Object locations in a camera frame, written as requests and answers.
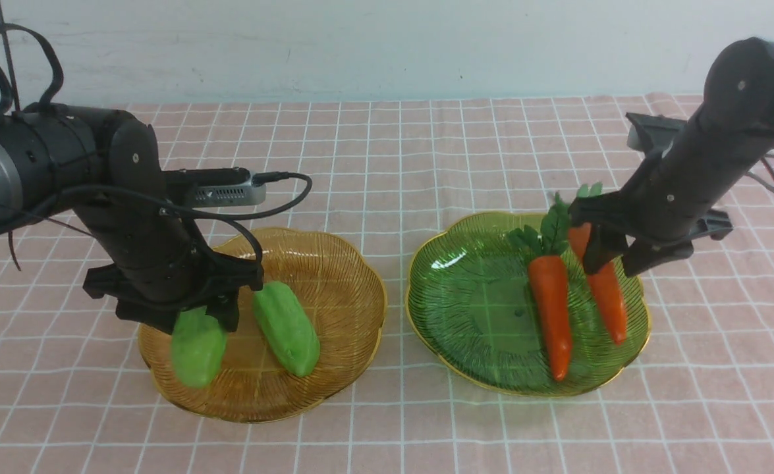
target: green leaf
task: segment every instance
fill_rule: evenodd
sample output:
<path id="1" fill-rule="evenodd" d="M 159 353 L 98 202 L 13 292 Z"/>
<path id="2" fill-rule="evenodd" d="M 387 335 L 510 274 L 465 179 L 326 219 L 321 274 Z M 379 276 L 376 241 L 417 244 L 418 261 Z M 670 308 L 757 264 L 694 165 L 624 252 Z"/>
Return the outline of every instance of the green leaf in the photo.
<path id="1" fill-rule="evenodd" d="M 509 240 L 514 247 L 519 249 L 526 245 L 526 242 L 522 237 L 521 228 L 514 228 L 513 230 L 507 232 L 507 240 Z"/>
<path id="2" fill-rule="evenodd" d="M 529 225 L 522 229 L 522 237 L 525 239 L 525 245 L 536 255 L 542 255 L 542 235 Z"/>
<path id="3" fill-rule="evenodd" d="M 568 243 L 568 213 L 564 207 L 551 206 L 542 219 L 543 255 L 559 255 Z"/>
<path id="4" fill-rule="evenodd" d="M 568 204 L 562 200 L 562 197 L 559 195 L 559 192 L 553 195 L 553 204 L 555 204 L 556 206 L 562 207 L 564 209 L 568 208 Z"/>
<path id="5" fill-rule="evenodd" d="M 585 183 L 583 186 L 580 186 L 580 189 L 577 190 L 577 197 L 578 198 L 588 198 L 589 197 L 589 185 L 588 185 L 588 183 Z"/>
<path id="6" fill-rule="evenodd" d="M 591 191 L 589 191 L 589 196 L 600 196 L 600 193 L 603 192 L 603 183 L 600 181 L 597 181 L 597 183 L 592 186 Z"/>

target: plate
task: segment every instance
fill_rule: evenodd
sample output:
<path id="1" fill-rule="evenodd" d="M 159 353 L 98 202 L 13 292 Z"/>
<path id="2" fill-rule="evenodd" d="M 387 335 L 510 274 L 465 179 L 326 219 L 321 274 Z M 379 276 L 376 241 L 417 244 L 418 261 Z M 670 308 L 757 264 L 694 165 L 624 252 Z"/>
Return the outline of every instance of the plate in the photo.
<path id="1" fill-rule="evenodd" d="M 513 228 L 538 228 L 543 216 L 474 214 L 429 240 L 411 261 L 405 308 L 422 342 L 469 381 L 516 396 L 576 396 L 613 380 L 642 353 L 651 315 L 642 280 L 624 276 L 616 261 L 628 312 L 627 339 L 616 345 L 582 266 L 565 252 L 574 346 L 567 377 L 554 381 L 524 256 L 507 240 Z"/>
<path id="2" fill-rule="evenodd" d="M 259 228 L 264 281 L 287 283 L 314 324 L 321 346 L 314 372 L 298 378 L 270 352 L 252 314 L 252 291 L 238 297 L 240 322 L 230 334 L 220 374 L 203 389 L 177 380 L 167 334 L 142 325 L 140 353 L 155 386 L 173 405 L 203 417 L 263 423 L 296 416 L 352 384 L 369 367 L 387 314 L 383 280 L 348 241 L 332 234 Z M 254 252 L 242 236 L 216 247 L 241 258 Z"/>

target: carrot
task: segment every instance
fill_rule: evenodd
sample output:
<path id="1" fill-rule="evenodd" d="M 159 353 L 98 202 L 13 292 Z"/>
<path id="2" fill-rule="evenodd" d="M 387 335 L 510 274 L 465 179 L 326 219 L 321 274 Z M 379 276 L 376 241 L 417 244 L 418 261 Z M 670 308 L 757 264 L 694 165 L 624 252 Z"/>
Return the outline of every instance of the carrot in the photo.
<path id="1" fill-rule="evenodd" d="M 543 255 L 528 265 L 528 278 L 541 318 L 551 374 L 559 382 L 568 374 L 573 345 L 568 324 L 568 269 L 559 255 Z"/>
<path id="2" fill-rule="evenodd" d="M 592 186 L 591 191 L 588 191 L 588 185 L 583 185 L 577 192 L 577 197 L 597 196 L 600 191 L 600 183 Z M 581 265 L 591 231 L 592 226 L 588 223 L 568 229 L 568 244 Z M 618 284 L 618 277 L 615 276 L 615 264 L 610 261 L 594 275 L 586 275 L 586 282 L 609 336 L 616 344 L 621 345 L 627 339 L 627 308 L 624 305 L 624 293 Z"/>
<path id="3" fill-rule="evenodd" d="M 542 219 L 541 233 L 530 226 L 510 231 L 508 237 L 532 253 L 528 279 L 538 307 L 542 336 L 553 380 L 563 381 L 571 361 L 571 327 L 568 323 L 568 269 L 562 260 L 567 249 L 568 219 L 565 207 L 553 205 Z"/>

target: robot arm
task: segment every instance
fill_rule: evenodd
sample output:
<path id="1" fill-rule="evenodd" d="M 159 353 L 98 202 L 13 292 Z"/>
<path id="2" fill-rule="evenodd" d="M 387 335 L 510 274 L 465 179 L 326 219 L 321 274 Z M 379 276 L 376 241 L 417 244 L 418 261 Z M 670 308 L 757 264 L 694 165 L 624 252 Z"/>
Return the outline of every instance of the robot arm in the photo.
<path id="1" fill-rule="evenodd" d="M 296 173 L 252 174 L 242 168 L 162 171 L 151 126 L 127 111 L 59 105 L 61 65 L 47 40 L 34 36 L 53 69 L 40 102 L 7 114 L 13 89 L 0 69 L 0 235 L 71 210 L 113 263 L 92 268 L 83 289 L 118 300 L 118 318 L 166 333 L 182 310 L 207 306 L 221 326 L 237 328 L 237 293 L 263 288 L 260 243 L 235 219 L 258 219 L 305 198 L 312 181 Z M 195 207 L 254 206 L 266 183 L 298 178 L 306 189 L 279 209 L 221 216 Z M 220 219 L 241 231 L 255 258 L 214 252 L 195 219 Z"/>
<path id="2" fill-rule="evenodd" d="M 572 225 L 592 225 L 588 274 L 620 256 L 634 276 L 689 258 L 693 240 L 730 233 L 729 216 L 712 206 L 774 150 L 774 43 L 750 38 L 722 51 L 690 119 L 627 118 L 642 164 L 620 190 L 570 206 Z"/>

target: green vegetable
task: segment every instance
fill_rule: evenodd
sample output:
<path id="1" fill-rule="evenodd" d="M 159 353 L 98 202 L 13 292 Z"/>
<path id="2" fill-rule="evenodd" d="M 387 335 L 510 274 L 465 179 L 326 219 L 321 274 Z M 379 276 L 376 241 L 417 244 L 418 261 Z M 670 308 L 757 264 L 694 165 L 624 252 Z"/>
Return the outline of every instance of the green vegetable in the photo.
<path id="1" fill-rule="evenodd" d="M 567 207 L 556 194 L 555 203 L 547 210 L 539 230 L 529 225 L 514 228 L 507 233 L 507 240 L 518 248 L 526 247 L 534 256 L 561 255 L 568 248 Z"/>
<path id="2" fill-rule="evenodd" d="M 228 335 L 206 306 L 179 314 L 170 341 L 176 378 L 192 388 L 203 388 L 220 372 Z"/>
<path id="3" fill-rule="evenodd" d="M 306 377 L 319 360 L 317 331 L 293 290 L 283 282 L 264 283 L 254 295 L 252 312 L 282 367 Z"/>

